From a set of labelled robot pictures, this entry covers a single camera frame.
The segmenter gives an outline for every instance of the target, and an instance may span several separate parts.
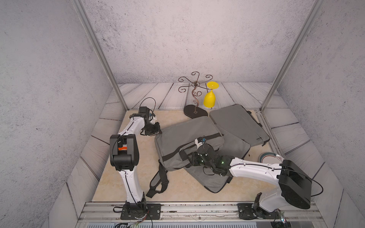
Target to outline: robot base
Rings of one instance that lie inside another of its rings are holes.
[[[263,219],[277,219],[280,220],[280,215],[276,212],[265,212],[258,213],[255,209],[252,208],[252,204],[237,204],[238,206],[238,217],[243,220],[252,220],[257,219],[257,217]]]
[[[146,220],[159,220],[161,214],[161,204],[147,204],[148,215]],[[121,220],[134,220],[136,218],[142,219],[144,217],[144,212],[138,208],[134,210],[129,204],[124,204],[122,209],[122,214],[120,215]]]

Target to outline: white wall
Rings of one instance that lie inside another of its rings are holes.
[[[118,83],[272,82],[314,0],[82,0]]]
[[[0,227],[41,227],[111,86],[71,1],[0,1],[0,24]]]
[[[365,1],[327,0],[279,92],[365,215]]]

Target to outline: yellow wine glass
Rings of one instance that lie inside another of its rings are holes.
[[[212,108],[215,105],[215,95],[213,93],[213,89],[217,89],[219,87],[219,84],[217,82],[208,82],[207,83],[207,87],[210,90],[209,93],[207,93],[207,95],[204,97],[204,106],[207,108]]]

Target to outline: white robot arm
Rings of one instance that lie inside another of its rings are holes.
[[[155,115],[150,113],[149,108],[140,107],[138,113],[130,116],[125,129],[110,137],[110,163],[119,171],[127,192],[121,219],[131,219],[131,216],[141,219],[149,211],[137,176],[139,151],[135,134],[152,136],[160,132],[160,124],[156,122]]]

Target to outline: white wooden floor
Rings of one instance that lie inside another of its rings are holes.
[[[223,82],[219,83],[219,88],[213,90],[216,95],[216,104],[213,109],[219,109],[226,106],[240,104],[246,109],[257,110],[264,101],[270,84],[267,82]],[[186,91],[180,93],[180,86],[188,85],[187,83],[150,83],[150,84],[123,84],[119,85],[120,91],[126,101],[129,109],[138,109],[141,101],[147,97],[153,97],[156,100],[156,109],[183,109],[188,104],[193,104],[191,95],[192,87],[185,87]],[[202,95],[198,97],[199,107],[210,109],[203,106],[203,100],[207,90],[197,88]],[[114,91],[111,92],[107,104],[118,102]],[[152,99],[146,100],[143,105],[149,108],[154,107]],[[276,92],[268,108],[287,108],[284,100]]]
[[[271,86],[266,82],[219,84],[219,88],[213,90],[216,95],[213,109],[240,104],[246,109],[258,110]],[[138,109],[143,99],[153,97],[156,100],[156,109],[176,110],[183,109],[185,105],[193,104],[192,88],[189,87],[185,93],[180,93],[178,88],[182,85],[187,84],[123,84],[119,87],[129,109]],[[198,98],[201,103],[199,107],[207,109],[202,103],[208,91],[201,88],[198,91],[202,92]],[[153,108],[154,101],[147,99],[143,105]],[[69,217],[70,214],[79,217],[85,202],[91,201],[104,166],[108,162],[110,135],[117,134],[124,114],[125,110],[115,92],[112,91],[79,161],[64,186],[65,190],[59,196],[60,200],[56,200],[43,227],[63,227],[62,222],[60,222],[62,217]],[[324,193],[313,197],[312,200],[316,202],[327,226],[330,228],[344,227],[344,224],[350,223],[352,224],[351,227],[354,228],[365,227],[364,217],[344,191],[330,167],[324,162],[315,145],[299,124],[298,119],[288,109],[278,92],[271,99],[264,116],[286,158],[295,162],[310,177],[323,185]],[[320,192],[320,187],[313,183],[312,194],[318,192]],[[352,218],[360,222],[354,224]]]

